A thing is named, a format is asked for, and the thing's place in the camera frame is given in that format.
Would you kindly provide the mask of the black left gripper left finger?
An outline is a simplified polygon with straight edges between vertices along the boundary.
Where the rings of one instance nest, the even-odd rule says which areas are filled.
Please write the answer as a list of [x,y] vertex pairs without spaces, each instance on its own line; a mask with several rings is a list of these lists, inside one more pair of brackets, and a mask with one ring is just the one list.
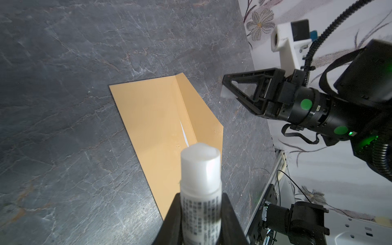
[[177,193],[152,245],[182,245],[181,196]]

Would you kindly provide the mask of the tan paper envelope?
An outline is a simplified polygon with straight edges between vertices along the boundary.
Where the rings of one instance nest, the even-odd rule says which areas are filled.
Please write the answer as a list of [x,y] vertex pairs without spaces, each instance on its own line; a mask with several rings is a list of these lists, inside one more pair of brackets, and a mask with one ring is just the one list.
[[180,191],[181,151],[205,143],[223,148],[224,128],[185,74],[110,85],[110,91],[159,212]]

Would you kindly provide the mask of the white glue stick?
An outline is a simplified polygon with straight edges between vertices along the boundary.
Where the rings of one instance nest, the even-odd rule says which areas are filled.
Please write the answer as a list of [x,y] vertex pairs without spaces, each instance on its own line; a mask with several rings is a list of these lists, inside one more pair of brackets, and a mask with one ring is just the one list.
[[221,230],[221,157],[217,148],[194,144],[181,152],[181,226],[185,245],[216,245]]

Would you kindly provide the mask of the blue bordered floral letter paper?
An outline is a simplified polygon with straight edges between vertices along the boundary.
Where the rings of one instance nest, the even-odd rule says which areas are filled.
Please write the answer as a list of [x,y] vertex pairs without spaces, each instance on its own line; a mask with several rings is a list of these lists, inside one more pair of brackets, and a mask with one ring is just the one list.
[[185,130],[184,130],[184,127],[183,127],[183,124],[182,124],[181,121],[180,121],[180,125],[181,125],[181,129],[182,129],[182,133],[183,133],[183,138],[184,138],[185,144],[186,144],[187,147],[189,147],[187,136],[186,136],[186,133],[185,133]]

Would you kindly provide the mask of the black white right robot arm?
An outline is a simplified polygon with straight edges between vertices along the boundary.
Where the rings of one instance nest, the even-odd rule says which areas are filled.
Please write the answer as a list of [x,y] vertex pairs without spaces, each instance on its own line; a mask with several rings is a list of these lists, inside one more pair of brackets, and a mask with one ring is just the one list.
[[[333,61],[309,87],[313,57],[348,17],[367,4],[357,1],[322,33],[307,19],[276,25],[271,49],[280,67],[228,74],[221,95],[238,100],[255,116],[284,122],[285,137],[327,147],[351,144],[353,155],[375,173],[392,178],[392,45],[373,39]],[[270,184],[246,233],[251,245],[274,245],[284,235],[292,245],[389,245],[392,230],[325,208],[306,197],[290,208],[281,205],[279,180]]]

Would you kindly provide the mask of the white glue stick cap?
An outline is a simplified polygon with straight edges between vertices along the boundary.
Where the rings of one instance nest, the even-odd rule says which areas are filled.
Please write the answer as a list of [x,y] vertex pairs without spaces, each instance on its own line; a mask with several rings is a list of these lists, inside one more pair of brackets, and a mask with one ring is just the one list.
[[231,92],[224,84],[222,84],[221,95],[225,99],[237,99],[237,96]]

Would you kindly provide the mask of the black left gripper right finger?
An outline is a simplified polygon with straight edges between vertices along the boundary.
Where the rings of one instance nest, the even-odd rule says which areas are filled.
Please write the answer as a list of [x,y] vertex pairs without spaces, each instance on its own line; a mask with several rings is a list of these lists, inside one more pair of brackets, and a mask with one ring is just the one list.
[[222,193],[220,233],[219,241],[221,245],[249,244],[226,193]]

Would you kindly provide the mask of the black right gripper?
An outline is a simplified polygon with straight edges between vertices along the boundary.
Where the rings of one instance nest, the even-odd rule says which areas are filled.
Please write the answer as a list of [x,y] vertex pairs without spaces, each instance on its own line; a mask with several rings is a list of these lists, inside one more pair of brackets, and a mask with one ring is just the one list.
[[[284,70],[270,68],[226,74],[222,85],[252,114],[288,122],[286,137],[302,137],[299,131],[308,129],[325,141],[347,141],[360,133],[366,108],[302,86],[303,78],[300,70],[286,78]],[[240,89],[249,84],[256,86],[250,96]]]

